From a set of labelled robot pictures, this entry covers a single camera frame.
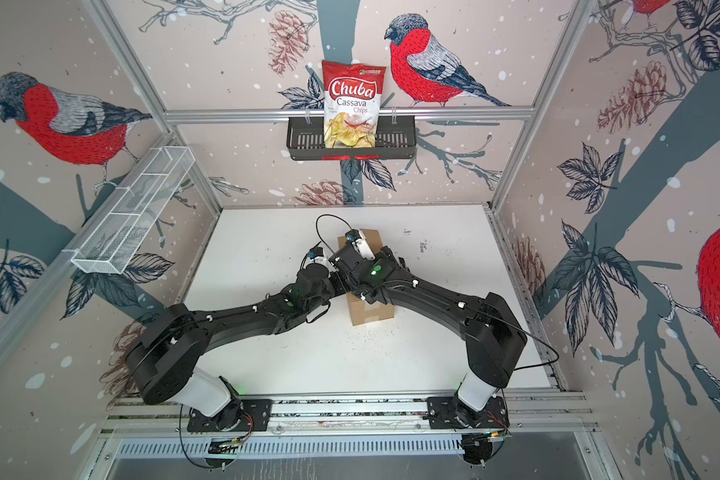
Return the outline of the brown cardboard express box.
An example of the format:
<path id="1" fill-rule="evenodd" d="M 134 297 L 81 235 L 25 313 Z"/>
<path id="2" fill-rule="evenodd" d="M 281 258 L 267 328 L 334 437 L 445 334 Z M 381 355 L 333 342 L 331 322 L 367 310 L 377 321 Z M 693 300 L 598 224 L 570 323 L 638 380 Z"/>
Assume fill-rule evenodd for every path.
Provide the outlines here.
<path id="1" fill-rule="evenodd" d="M 367 242 L 375 255 L 375 259 L 379 257 L 385 257 L 382 253 L 382 239 L 380 233 L 377 230 L 357 230 L 362 230 L 365 234 Z M 346 244 L 348 244 L 345 239 L 345 234 L 343 237 L 339 238 L 339 250 Z M 390 260 L 390 271 L 394 269 L 394 265 L 395 263 Z M 394 318 L 395 307 L 391 304 L 383 303 L 382 296 L 355 297 L 352 293 L 348 293 L 347 291 L 346 295 L 348 298 L 350 320 L 353 326 L 360 326 L 372 322 L 389 320 Z"/>

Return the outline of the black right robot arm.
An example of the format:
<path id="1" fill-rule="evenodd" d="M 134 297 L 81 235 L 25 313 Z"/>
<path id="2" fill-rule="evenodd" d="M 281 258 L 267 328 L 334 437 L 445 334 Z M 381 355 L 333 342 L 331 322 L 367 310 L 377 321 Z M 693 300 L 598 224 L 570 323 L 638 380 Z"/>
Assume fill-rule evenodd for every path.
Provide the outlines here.
<path id="1" fill-rule="evenodd" d="M 386 246 L 366 258 L 347 244 L 329 262 L 356 297 L 411 310 L 464 341 L 469 370 L 456 392 L 458 406 L 480 412 L 507 387 L 528 335 L 502 296 L 480 298 L 426 281 Z"/>

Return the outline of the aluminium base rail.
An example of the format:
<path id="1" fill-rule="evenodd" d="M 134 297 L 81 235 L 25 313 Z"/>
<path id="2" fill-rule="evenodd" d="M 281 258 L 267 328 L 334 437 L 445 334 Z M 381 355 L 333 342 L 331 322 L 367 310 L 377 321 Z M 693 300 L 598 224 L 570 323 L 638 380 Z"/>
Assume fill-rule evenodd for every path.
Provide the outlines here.
<path id="1" fill-rule="evenodd" d="M 260 435 L 332 435 L 418 433 L 429 428 L 429 414 L 421 392 L 362 395 L 274 395 L 270 411 L 257 413 Z M 586 432 L 600 430 L 582 393 L 554 389 L 508 389 L 505 401 L 511 433 Z M 180 407 L 148 406 L 135 398 L 116 403 L 101 427 L 103 434 L 125 436 L 173 435 L 179 426 Z"/>

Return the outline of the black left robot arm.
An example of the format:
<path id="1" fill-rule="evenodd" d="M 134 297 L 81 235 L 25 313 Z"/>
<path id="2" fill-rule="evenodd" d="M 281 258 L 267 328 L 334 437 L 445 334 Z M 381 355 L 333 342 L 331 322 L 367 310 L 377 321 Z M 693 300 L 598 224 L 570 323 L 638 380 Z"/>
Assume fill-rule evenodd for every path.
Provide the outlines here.
<path id="1" fill-rule="evenodd" d="M 174 402 L 213 417 L 228 409 L 236 392 L 228 381 L 199 369 L 215 348 L 256 336 L 286 333 L 346 293 L 340 276 L 319 263 L 301 268 L 279 293 L 242 307 L 189 310 L 167 308 L 140 334 L 125 362 L 144 403 Z"/>

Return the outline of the Chuba cassava chips bag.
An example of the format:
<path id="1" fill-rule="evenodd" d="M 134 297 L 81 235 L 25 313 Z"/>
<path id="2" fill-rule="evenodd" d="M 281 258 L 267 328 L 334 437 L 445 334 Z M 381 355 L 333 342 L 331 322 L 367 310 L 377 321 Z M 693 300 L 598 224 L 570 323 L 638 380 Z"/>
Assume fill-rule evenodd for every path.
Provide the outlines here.
<path id="1" fill-rule="evenodd" d="M 385 67 L 324 60 L 324 144 L 327 148 L 373 148 Z"/>

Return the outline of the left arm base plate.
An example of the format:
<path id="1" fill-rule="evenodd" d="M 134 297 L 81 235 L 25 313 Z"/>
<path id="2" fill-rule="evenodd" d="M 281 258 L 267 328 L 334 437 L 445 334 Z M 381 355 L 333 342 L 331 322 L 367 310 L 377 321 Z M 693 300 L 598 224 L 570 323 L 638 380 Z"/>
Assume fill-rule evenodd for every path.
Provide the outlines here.
<path id="1" fill-rule="evenodd" d="M 190 433 L 263 432 L 267 430 L 271 399 L 236 399 L 213 417 L 191 409 L 187 431 Z"/>

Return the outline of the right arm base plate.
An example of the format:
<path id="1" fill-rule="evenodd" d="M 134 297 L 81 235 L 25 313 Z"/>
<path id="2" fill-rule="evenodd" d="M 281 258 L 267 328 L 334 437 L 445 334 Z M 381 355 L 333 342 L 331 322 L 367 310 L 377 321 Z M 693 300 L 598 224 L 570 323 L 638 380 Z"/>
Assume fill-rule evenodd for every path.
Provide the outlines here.
<path id="1" fill-rule="evenodd" d="M 429 397 L 424 420 L 431 429 L 498 429 L 508 430 L 506 403 L 501 396 L 491 397 L 480 411 L 474 411 L 453 397 Z"/>

